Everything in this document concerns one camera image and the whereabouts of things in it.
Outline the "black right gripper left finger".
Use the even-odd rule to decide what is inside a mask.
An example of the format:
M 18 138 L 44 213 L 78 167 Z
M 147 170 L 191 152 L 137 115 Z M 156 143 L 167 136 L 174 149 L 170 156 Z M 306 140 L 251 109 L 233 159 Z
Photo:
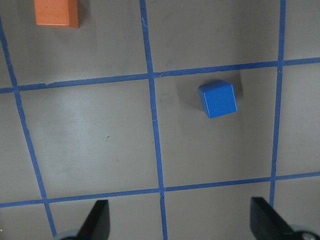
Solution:
M 110 229 L 109 201 L 107 199 L 97 200 L 76 237 L 80 240 L 107 240 Z

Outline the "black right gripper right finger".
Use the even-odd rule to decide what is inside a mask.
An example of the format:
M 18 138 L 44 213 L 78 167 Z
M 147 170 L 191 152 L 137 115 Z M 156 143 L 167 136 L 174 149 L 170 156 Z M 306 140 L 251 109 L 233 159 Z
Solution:
M 294 230 L 263 197 L 250 199 L 250 230 L 256 240 L 294 240 Z

